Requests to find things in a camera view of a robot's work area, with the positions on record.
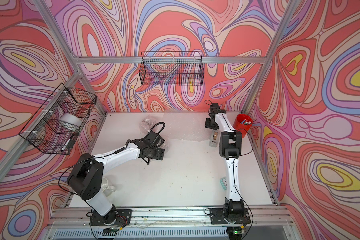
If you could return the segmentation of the bubble wrap sheet around mug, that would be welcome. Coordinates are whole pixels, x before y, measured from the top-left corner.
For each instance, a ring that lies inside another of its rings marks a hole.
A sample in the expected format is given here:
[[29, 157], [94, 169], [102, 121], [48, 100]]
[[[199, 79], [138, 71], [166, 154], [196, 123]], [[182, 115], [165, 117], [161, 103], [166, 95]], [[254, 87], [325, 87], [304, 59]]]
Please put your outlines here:
[[139, 123], [140, 132], [147, 134], [155, 123], [156, 119], [150, 116], [142, 119]]

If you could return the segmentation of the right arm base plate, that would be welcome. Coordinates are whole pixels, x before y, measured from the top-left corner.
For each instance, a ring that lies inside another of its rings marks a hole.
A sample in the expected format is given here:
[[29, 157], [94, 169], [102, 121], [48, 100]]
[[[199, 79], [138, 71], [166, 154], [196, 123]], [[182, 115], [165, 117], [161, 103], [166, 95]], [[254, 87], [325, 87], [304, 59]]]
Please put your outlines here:
[[233, 212], [223, 208], [206, 208], [205, 214], [210, 216], [210, 221], [213, 225], [241, 224], [246, 226], [252, 222], [251, 215], [247, 208]]

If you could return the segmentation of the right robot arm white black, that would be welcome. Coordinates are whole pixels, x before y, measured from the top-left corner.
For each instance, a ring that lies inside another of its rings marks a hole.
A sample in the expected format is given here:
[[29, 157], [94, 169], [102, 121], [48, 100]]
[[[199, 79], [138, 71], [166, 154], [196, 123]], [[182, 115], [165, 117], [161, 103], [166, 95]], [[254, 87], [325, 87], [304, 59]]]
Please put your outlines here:
[[239, 185], [239, 157], [242, 153], [242, 133], [237, 131], [228, 120], [226, 111], [211, 105], [205, 127], [220, 131], [219, 155], [226, 164], [226, 197], [223, 206], [224, 218], [234, 223], [245, 215], [244, 200]]

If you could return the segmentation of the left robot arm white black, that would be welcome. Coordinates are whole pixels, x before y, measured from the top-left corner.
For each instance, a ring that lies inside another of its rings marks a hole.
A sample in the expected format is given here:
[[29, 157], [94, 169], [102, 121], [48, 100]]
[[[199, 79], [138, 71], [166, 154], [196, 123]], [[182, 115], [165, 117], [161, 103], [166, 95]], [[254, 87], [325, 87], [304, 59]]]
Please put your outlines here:
[[67, 183], [100, 216], [101, 223], [112, 225], [118, 218], [118, 212], [101, 190], [104, 175], [132, 160], [142, 159], [147, 165], [151, 159], [162, 161], [165, 154], [165, 149], [162, 148], [164, 142], [128, 140], [123, 147], [105, 154], [83, 154], [69, 174]]

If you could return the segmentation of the bubble wrap sheet stack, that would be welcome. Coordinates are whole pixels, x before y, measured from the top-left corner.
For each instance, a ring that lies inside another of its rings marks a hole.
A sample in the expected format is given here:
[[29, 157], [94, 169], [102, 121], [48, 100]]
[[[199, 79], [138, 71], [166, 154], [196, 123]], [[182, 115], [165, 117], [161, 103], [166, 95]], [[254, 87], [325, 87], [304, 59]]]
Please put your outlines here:
[[164, 136], [169, 139], [202, 142], [209, 140], [212, 130], [205, 128], [207, 113], [165, 113], [161, 119], [166, 124]]

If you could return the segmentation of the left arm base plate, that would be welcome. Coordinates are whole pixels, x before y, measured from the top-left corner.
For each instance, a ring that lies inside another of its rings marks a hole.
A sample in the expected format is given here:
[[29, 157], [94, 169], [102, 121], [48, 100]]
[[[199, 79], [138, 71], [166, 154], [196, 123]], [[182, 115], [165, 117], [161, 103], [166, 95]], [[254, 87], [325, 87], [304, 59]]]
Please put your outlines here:
[[90, 218], [91, 226], [117, 226], [125, 227], [128, 226], [132, 218], [132, 210], [121, 209], [111, 210], [105, 216], [101, 216], [95, 210], [86, 214]]

